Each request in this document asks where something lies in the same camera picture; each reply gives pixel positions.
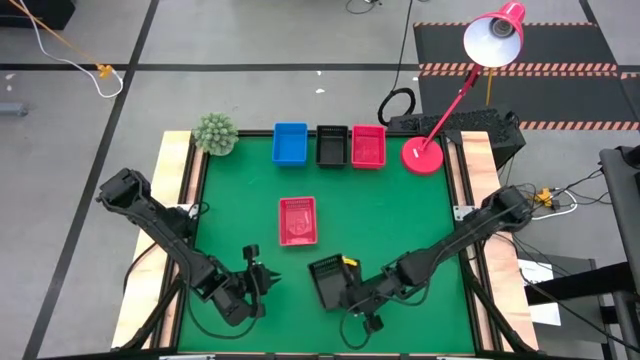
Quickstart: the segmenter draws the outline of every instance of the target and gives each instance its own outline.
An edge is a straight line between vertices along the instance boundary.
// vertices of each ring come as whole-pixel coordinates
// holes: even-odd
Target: lamp base
[[[427,138],[423,136],[414,137],[402,146],[402,163],[416,175],[431,175],[444,162],[442,149],[435,141],[430,141],[424,150],[420,150],[425,140]]]

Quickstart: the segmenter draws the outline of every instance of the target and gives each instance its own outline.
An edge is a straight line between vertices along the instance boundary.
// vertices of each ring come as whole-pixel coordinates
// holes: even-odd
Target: green mat
[[[238,271],[246,266],[242,247],[258,244],[258,260],[280,272],[282,280],[263,298],[267,316],[239,340],[207,337],[185,312],[179,351],[351,352],[338,333],[343,310],[322,308],[307,265],[342,253],[361,260],[368,278],[402,253],[427,247],[453,230],[444,170],[429,177],[407,172],[399,156],[405,140],[387,138],[387,165],[381,170],[320,169],[313,162],[313,138],[306,167],[272,164],[272,139],[264,137],[242,137],[229,156],[212,158],[203,192],[210,211],[200,220],[196,247]],[[295,196],[316,198],[316,245],[278,243],[278,201]],[[251,320],[231,328],[211,302],[192,296],[191,303],[200,322],[215,333],[240,333]],[[473,353],[457,257],[438,268],[423,305],[388,303],[379,314],[385,327],[360,352]],[[360,343],[362,318],[350,316],[345,333],[351,343]]]

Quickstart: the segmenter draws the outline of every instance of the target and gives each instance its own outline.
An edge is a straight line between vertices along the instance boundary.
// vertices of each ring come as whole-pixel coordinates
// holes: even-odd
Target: small red container
[[[313,196],[280,199],[279,217],[281,246],[318,242],[316,199]]]
[[[387,161],[385,127],[354,125],[351,137],[351,163],[358,169],[380,169]]]

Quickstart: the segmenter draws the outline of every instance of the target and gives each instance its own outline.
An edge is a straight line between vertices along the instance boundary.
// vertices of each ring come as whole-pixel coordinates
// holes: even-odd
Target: gray floor
[[[273,64],[393,63],[397,61],[407,1],[386,1],[353,16],[343,0],[161,0],[141,63]],[[527,21],[585,21],[577,0],[527,0]],[[149,0],[78,0],[63,34],[105,63],[128,63]],[[502,0],[415,2],[413,21],[468,21]],[[640,64],[634,0],[591,0],[616,59]],[[44,35],[45,47],[79,62]],[[416,62],[409,31],[404,61]],[[33,33],[0,28],[0,63],[50,63]],[[415,72],[400,86],[417,88]],[[276,121],[311,125],[375,123],[393,72],[137,72],[115,132],[101,180],[124,166],[152,174],[161,134],[188,129],[206,112],[229,113],[241,128],[268,129]],[[107,83],[107,89],[113,89]],[[25,101],[26,118],[0,120],[0,348],[22,357],[51,274],[69,230],[113,101],[102,100],[78,72],[0,72],[0,101]],[[394,101],[388,115],[402,111]],[[637,132],[525,132],[510,183],[562,186],[596,168],[603,147],[640,142]],[[602,179],[578,188],[604,192]],[[40,356],[106,351],[121,301],[121,281],[137,231],[92,204],[62,287]],[[579,208],[534,223],[522,238],[549,254],[623,259],[607,206]],[[593,344],[541,343],[557,353],[588,356]]]

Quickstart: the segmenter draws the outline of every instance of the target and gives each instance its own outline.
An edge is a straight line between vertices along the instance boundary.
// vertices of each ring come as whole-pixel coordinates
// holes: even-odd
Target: red desk lamp
[[[475,19],[464,33],[464,49],[475,63],[449,109],[444,113],[428,137],[409,139],[402,147],[402,162],[414,174],[430,175],[438,171],[444,161],[442,149],[433,139],[456,108],[462,97],[473,87],[483,67],[497,68],[510,64],[520,53],[524,43],[522,21],[524,5],[511,1],[498,12]]]

